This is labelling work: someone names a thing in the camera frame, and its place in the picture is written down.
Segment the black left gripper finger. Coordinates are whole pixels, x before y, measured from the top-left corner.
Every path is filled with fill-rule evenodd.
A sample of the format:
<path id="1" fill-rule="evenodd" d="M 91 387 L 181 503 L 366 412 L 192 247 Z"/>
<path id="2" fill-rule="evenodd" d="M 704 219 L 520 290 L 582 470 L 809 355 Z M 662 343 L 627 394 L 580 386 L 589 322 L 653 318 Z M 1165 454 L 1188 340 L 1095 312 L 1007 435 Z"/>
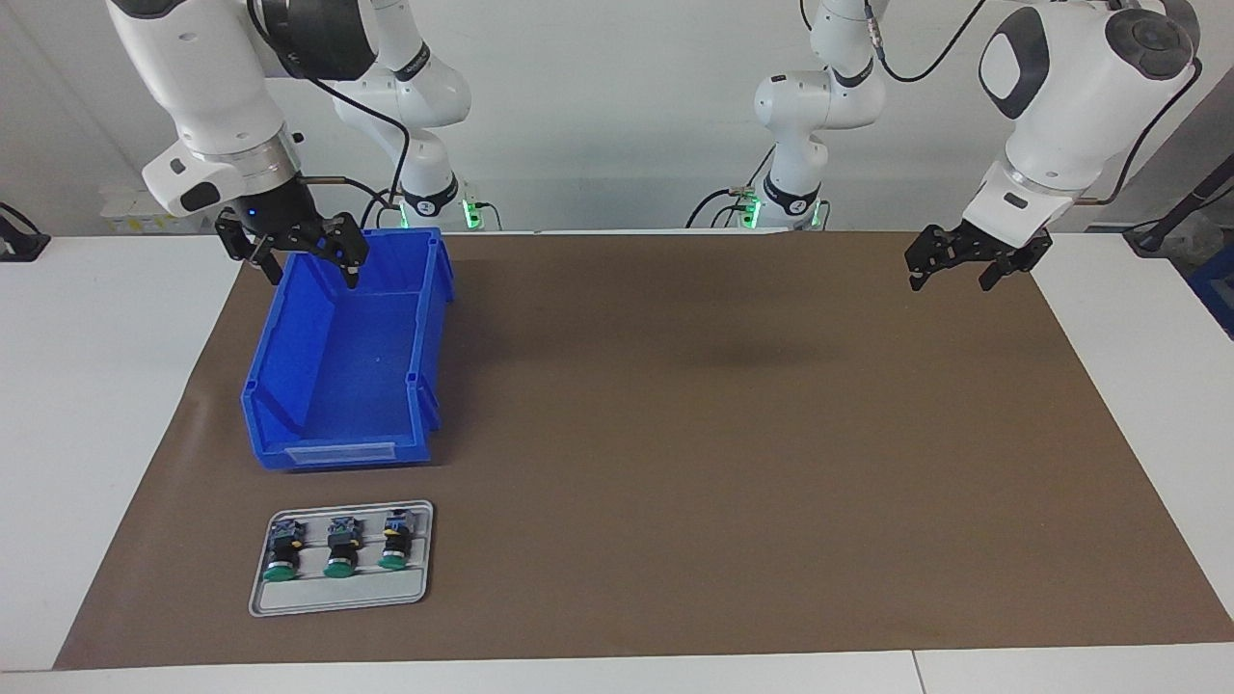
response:
<path id="1" fill-rule="evenodd" d="M 1006 277 L 1029 273 L 1049 249 L 1053 249 L 1053 237 L 1035 236 L 1023 249 L 996 251 L 993 259 L 979 277 L 979 286 L 983 293 L 988 293 Z"/>
<path id="2" fill-rule="evenodd" d="M 942 226 L 926 226 L 905 251 L 909 288 L 921 293 L 934 274 L 964 263 L 953 248 L 953 233 Z"/>

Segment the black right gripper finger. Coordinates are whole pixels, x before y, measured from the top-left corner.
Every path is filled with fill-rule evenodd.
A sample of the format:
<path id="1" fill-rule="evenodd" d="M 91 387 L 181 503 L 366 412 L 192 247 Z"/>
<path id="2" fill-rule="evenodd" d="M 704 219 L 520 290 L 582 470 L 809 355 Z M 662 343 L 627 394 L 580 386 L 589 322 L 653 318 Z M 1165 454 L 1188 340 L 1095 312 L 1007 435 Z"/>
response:
<path id="1" fill-rule="evenodd" d="M 365 233 L 357 221 L 353 217 L 329 217 L 313 231 L 316 238 L 311 242 L 311 254 L 334 264 L 346 286 L 357 288 L 359 272 L 369 254 Z"/>
<path id="2" fill-rule="evenodd" d="M 283 265 L 274 254 L 269 238 L 251 240 L 241 219 L 234 214 L 220 214 L 213 224 L 215 233 L 225 246 L 226 254 L 234 262 L 259 268 L 271 286 L 283 282 Z"/>

